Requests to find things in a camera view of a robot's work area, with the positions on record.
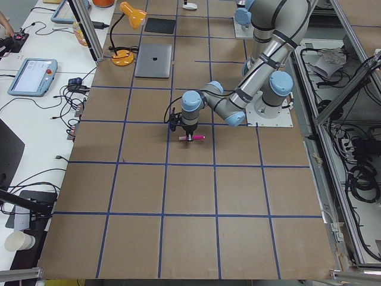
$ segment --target lamp base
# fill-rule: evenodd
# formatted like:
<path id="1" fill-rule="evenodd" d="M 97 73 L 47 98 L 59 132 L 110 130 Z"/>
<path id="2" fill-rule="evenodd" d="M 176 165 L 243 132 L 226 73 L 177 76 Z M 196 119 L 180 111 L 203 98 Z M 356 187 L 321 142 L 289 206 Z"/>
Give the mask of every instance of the lamp base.
<path id="1" fill-rule="evenodd" d="M 127 51 L 126 49 L 121 49 L 117 51 L 117 55 L 113 55 L 111 61 L 117 66 L 124 67 L 132 63 L 133 59 L 134 56 L 132 52 Z"/>

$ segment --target bottle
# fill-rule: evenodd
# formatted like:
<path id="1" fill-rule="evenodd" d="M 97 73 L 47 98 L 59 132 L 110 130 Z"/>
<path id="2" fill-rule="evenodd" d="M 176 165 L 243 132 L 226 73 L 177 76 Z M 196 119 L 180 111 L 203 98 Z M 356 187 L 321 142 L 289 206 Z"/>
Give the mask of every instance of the bottle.
<path id="1" fill-rule="evenodd" d="M 80 26 L 79 26 L 79 24 L 78 24 L 76 19 L 74 19 L 74 21 L 73 21 L 73 32 L 76 35 L 78 43 L 80 43 L 83 46 L 87 46 L 88 45 L 88 43 L 86 43 L 86 39 L 83 36 L 83 32 L 82 32 L 82 30 L 81 30 L 81 28 L 80 28 Z"/>

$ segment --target person's hand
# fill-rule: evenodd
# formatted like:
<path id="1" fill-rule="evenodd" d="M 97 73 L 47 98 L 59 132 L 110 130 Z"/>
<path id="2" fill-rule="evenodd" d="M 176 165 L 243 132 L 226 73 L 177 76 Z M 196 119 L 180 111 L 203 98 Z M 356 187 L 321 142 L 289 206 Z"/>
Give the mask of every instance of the person's hand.
<path id="1" fill-rule="evenodd" d="M 8 25 L 8 27 L 5 27 L 5 35 L 7 37 L 13 37 L 14 36 L 14 31 L 11 26 Z"/>

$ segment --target touchscreen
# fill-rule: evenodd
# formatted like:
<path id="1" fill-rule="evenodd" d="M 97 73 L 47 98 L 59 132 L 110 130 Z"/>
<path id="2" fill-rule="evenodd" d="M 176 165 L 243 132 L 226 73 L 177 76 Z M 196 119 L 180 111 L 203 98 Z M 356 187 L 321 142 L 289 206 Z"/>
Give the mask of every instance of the touchscreen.
<path id="1" fill-rule="evenodd" d="M 13 91 L 36 92 L 51 63 L 51 61 L 27 61 L 13 87 Z"/>

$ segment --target blue tablet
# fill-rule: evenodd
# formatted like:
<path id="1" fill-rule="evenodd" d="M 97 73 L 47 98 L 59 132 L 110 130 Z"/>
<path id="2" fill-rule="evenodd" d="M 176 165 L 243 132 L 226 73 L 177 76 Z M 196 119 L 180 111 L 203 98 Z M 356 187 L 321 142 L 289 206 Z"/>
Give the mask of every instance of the blue tablet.
<path id="1" fill-rule="evenodd" d="M 53 59 L 26 58 L 8 93 L 25 97 L 41 97 L 49 89 L 57 67 L 57 61 Z"/>
<path id="2" fill-rule="evenodd" d="M 83 0 L 83 3 L 86 9 L 90 8 L 90 3 L 88 0 Z M 57 9 L 53 13 L 53 16 L 51 17 L 51 21 L 54 23 L 61 23 L 61 24 L 73 24 L 74 15 L 73 15 L 73 12 L 71 12 L 69 3 L 66 0 L 62 1 L 59 4 Z"/>

